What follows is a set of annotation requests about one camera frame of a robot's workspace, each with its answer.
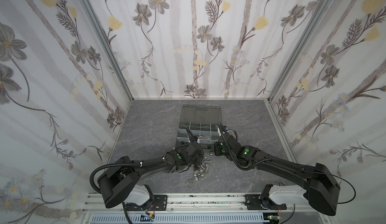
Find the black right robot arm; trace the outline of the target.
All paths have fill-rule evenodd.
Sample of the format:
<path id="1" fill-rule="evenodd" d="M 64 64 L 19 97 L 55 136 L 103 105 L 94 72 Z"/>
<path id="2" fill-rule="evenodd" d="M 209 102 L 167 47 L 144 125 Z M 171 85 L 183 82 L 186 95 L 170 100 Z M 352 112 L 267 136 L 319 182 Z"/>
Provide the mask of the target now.
<path id="1" fill-rule="evenodd" d="M 257 147 L 242 146 L 222 124 L 218 125 L 218 133 L 222 141 L 216 143 L 217 156 L 224 155 L 240 170 L 262 170 L 293 183 L 285 186 L 267 184 L 258 198 L 263 209 L 287 204 L 309 205 L 324 215 L 336 215 L 340 205 L 339 177 L 325 165 L 302 165 L 272 156 Z"/>

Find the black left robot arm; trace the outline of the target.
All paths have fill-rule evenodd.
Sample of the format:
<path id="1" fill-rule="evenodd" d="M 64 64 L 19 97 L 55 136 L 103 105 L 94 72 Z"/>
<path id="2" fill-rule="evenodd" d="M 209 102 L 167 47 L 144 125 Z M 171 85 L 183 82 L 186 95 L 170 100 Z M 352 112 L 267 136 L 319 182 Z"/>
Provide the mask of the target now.
<path id="1" fill-rule="evenodd" d="M 204 156 L 203 147 L 198 137 L 187 129 L 188 142 L 170 151 L 162 157 L 150 160 L 131 160 L 121 157 L 115 163 L 96 168 L 89 176 L 91 187 L 102 195 L 105 207 L 110 209 L 122 203 L 146 206 L 152 198 L 148 186 L 137 183 L 158 173 L 174 173 L 189 170 L 191 166 L 200 166 Z"/>

